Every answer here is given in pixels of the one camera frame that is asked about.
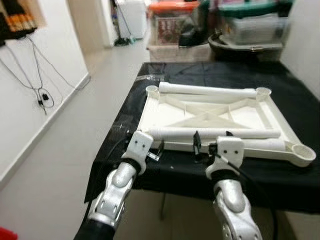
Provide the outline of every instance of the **white cylinder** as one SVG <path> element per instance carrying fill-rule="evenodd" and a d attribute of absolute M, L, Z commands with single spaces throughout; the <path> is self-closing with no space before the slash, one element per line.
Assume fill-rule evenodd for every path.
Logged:
<path fill-rule="evenodd" d="M 313 161 L 317 156 L 316 152 L 312 148 L 302 144 L 293 145 L 291 150 L 296 156 L 305 161 Z"/>
<path fill-rule="evenodd" d="M 248 128 L 196 128 L 196 127 L 151 127 L 146 133 L 154 140 L 193 139 L 198 131 L 201 139 L 215 139 L 226 136 L 227 132 L 242 139 L 269 139 L 280 137 L 280 132 L 273 129 Z"/>
<path fill-rule="evenodd" d="M 146 96 L 148 97 L 149 93 L 154 93 L 158 90 L 158 87 L 157 86 L 154 86 L 154 85 L 149 85 L 145 88 L 145 94 Z"/>
<path fill-rule="evenodd" d="M 268 96 L 271 95 L 271 90 L 269 88 L 266 87 L 258 87 L 256 89 L 256 99 L 258 101 L 263 101 L 265 100 Z"/>
<path fill-rule="evenodd" d="M 160 93 L 172 93 L 172 94 L 196 94 L 196 95 L 233 95 L 235 97 L 243 98 L 255 98 L 257 92 L 253 88 L 246 89 L 229 89 L 220 87 L 207 87 L 207 86 L 191 86 L 182 84 L 171 84 L 168 82 L 160 82 Z"/>
<path fill-rule="evenodd" d="M 285 141 L 278 138 L 244 139 L 243 143 L 245 149 L 261 149 L 280 152 L 284 152 L 286 150 Z"/>

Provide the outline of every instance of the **wall baseboard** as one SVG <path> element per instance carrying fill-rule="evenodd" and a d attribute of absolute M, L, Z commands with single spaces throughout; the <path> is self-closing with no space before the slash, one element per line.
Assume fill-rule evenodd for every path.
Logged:
<path fill-rule="evenodd" d="M 82 80 L 75 86 L 76 89 L 81 89 L 90 80 L 90 75 L 87 73 Z M 19 166 L 24 162 L 24 160 L 30 155 L 33 149 L 40 142 L 42 137 L 46 134 L 48 129 L 58 118 L 61 112 L 65 109 L 70 100 L 77 94 L 77 90 L 73 89 L 64 99 L 62 104 L 48 117 L 48 119 L 43 123 L 38 132 L 33 136 L 33 138 L 25 145 L 18 156 L 12 161 L 11 165 L 5 170 L 4 174 L 0 176 L 0 191 L 6 186 L 9 180 L 14 176 Z"/>

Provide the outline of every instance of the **plastic storage box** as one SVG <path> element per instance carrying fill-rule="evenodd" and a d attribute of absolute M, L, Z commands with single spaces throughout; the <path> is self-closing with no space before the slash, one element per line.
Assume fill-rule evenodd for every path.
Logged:
<path fill-rule="evenodd" d="M 235 44 L 279 43 L 287 25 L 287 17 L 277 14 L 224 19 L 223 35 Z"/>
<path fill-rule="evenodd" d="M 197 1 L 161 1 L 149 5 L 151 35 L 156 45 L 178 45 L 185 19 L 199 5 Z"/>
<path fill-rule="evenodd" d="M 213 58 L 208 43 L 193 47 L 179 47 L 177 44 L 158 45 L 151 36 L 146 49 L 150 54 L 150 62 L 208 62 Z"/>

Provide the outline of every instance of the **gray floor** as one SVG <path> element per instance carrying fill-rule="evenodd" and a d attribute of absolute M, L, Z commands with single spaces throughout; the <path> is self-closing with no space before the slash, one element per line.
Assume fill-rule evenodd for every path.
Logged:
<path fill-rule="evenodd" d="M 91 82 L 66 106 L 2 190 L 0 226 L 18 233 L 20 240 L 73 239 L 85 212 L 92 162 L 142 62 L 149 60 L 145 47 L 145 42 L 137 41 L 87 56 Z M 115 239 L 222 239 L 210 201 L 168 195 L 160 221 L 161 197 L 132 191 Z M 270 239 L 269 214 L 263 209 L 254 212 L 265 239 Z"/>

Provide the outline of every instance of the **black plug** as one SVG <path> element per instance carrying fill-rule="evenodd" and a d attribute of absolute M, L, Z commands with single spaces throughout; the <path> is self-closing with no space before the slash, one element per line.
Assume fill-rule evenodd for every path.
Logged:
<path fill-rule="evenodd" d="M 48 97 L 47 94 L 43 93 L 43 94 L 42 94 L 42 99 L 45 100 L 45 101 L 47 101 L 47 100 L 49 100 L 49 97 Z"/>

